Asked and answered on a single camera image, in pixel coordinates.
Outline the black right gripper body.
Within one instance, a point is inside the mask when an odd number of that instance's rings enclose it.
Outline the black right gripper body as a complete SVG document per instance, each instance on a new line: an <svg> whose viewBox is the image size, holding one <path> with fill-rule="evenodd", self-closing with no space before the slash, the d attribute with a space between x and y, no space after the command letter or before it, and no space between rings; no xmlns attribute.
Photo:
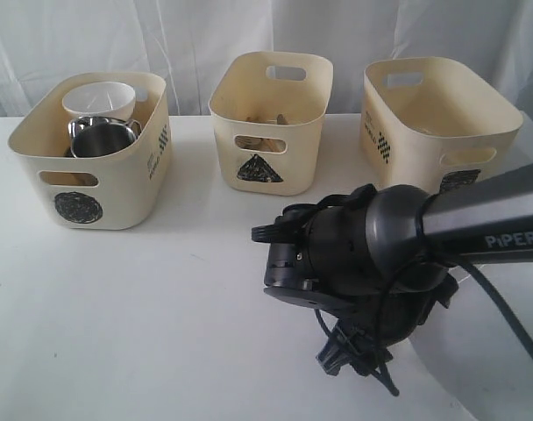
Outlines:
<svg viewBox="0 0 533 421"><path fill-rule="evenodd" d="M437 286L423 292L390 293L381 316L377 315L379 295L361 296L358 308L349 317L337 318L332 329L322 321L321 312L316 312L327 336L316 359L327 375L337 375L342 366L349 365L359 375L379 377L380 363L393 359L388 348L423 325L435 304L450 306L458 291L455 278L437 267L423 268L415 278L420 275L436 275Z"/></svg>

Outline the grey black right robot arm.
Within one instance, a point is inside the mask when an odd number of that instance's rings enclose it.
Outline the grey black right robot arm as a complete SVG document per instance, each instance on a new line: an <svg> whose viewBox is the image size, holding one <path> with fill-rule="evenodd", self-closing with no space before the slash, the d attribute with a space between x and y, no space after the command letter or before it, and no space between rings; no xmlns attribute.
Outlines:
<svg viewBox="0 0 533 421"><path fill-rule="evenodd" d="M328 375L350 366L387 389L389 347L458 291L463 268L486 292L533 360L533 340L492 283L487 263L533 261L533 164L459 189L428 194L411 185L286 207L252 229L269 253L265 292L336 323L317 361Z"/></svg>

